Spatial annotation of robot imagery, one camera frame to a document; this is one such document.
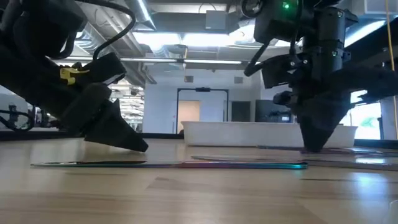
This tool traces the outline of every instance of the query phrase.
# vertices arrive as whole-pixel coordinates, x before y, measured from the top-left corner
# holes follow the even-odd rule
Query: pipe
[[[55,62],[90,62],[91,57],[75,57],[70,56],[61,60],[54,60]],[[201,63],[201,64],[218,64],[218,65],[247,65],[248,61],[237,60],[208,60],[208,59],[184,59],[184,58],[135,58],[135,57],[122,57],[122,62],[150,62],[150,63]]]
[[[102,9],[101,7],[98,7],[99,12],[101,12],[105,19],[109,22],[109,24],[111,24],[111,26],[113,27],[113,29],[115,29],[117,32],[120,32],[122,29],[126,28],[125,23],[123,22],[123,20],[120,18],[119,14],[115,13],[115,11],[113,9]],[[113,17],[113,19],[120,25],[117,26],[114,21],[112,20],[111,16]],[[142,49],[139,46],[137,40],[134,38],[134,36],[132,35],[131,32],[128,32],[124,37],[123,40],[125,41],[125,43],[127,43],[127,46],[135,51],[135,52],[139,52],[141,55],[144,55]],[[143,79],[148,80],[150,84],[156,84],[156,81],[154,80],[153,77],[151,77],[148,74],[145,73],[141,73],[136,71],[139,75],[142,76]]]
[[[130,10],[136,15],[137,22],[145,25],[146,27],[156,30],[154,21],[150,17],[147,3],[145,0],[125,0],[124,1]]]
[[[123,28],[119,27],[113,20],[112,18],[109,16],[109,14],[102,8],[102,7],[97,7],[98,12],[102,13],[102,15],[104,15],[104,18],[109,22],[109,24],[111,25],[111,27],[116,31],[116,32],[121,32],[123,30]],[[127,44],[127,46],[130,49],[135,50],[136,52],[139,52],[141,55],[144,55],[144,52],[142,51],[142,49],[138,48],[136,45],[134,45],[134,43],[131,41],[130,38],[128,38],[128,34],[125,35],[123,37],[123,40],[125,41],[125,43]]]
[[[93,27],[91,23],[88,22],[83,31],[83,35],[75,40],[75,45],[92,55],[95,49],[104,42],[105,38]],[[100,56],[106,55],[110,52],[115,52],[119,55],[119,52],[110,45],[101,51]],[[142,77],[132,75],[134,72],[129,68],[130,66],[126,63],[123,63],[123,65],[127,71],[126,77],[129,77],[130,82],[134,81],[132,84],[137,85],[138,83],[139,86],[145,86],[145,80],[143,80]]]

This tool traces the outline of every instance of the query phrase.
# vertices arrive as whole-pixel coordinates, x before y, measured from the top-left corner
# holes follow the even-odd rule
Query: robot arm
[[[135,18],[115,3],[84,2],[112,7]],[[10,0],[0,25],[0,85],[45,109],[87,141],[144,152],[147,144],[122,119],[119,101],[108,100],[111,90],[107,85],[122,79],[126,71],[115,54],[101,55],[134,22],[99,47],[86,66],[59,67],[48,58],[71,54],[76,33],[86,24],[80,7],[74,0]]]
[[[321,151],[341,119],[354,105],[353,91],[367,90],[360,103],[371,103],[398,93],[398,76],[381,68],[346,67],[351,57],[344,50],[345,30],[358,22],[347,10],[332,5],[339,1],[262,0],[256,17],[254,38],[263,43],[244,73],[262,70],[264,86],[289,84],[274,97],[274,103],[289,107],[297,115],[304,145]],[[296,54],[295,42],[303,37],[303,52]],[[290,53],[257,63],[269,41],[291,42]]]

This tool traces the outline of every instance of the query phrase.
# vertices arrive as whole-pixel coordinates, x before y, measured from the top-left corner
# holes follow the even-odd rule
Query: door
[[[231,121],[250,122],[250,101],[232,101]]]
[[[181,121],[200,121],[200,101],[178,101],[178,127],[177,133],[183,130]]]

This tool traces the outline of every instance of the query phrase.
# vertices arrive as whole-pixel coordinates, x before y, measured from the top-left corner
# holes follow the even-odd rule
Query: lab room
[[[0,223],[398,223],[397,17],[0,0]]]

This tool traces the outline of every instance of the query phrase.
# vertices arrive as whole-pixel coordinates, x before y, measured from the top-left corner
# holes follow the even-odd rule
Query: green led light
[[[283,5],[282,5],[282,7],[283,7],[284,9],[289,9],[289,8],[290,8],[290,5],[289,5],[287,2],[284,2]]]

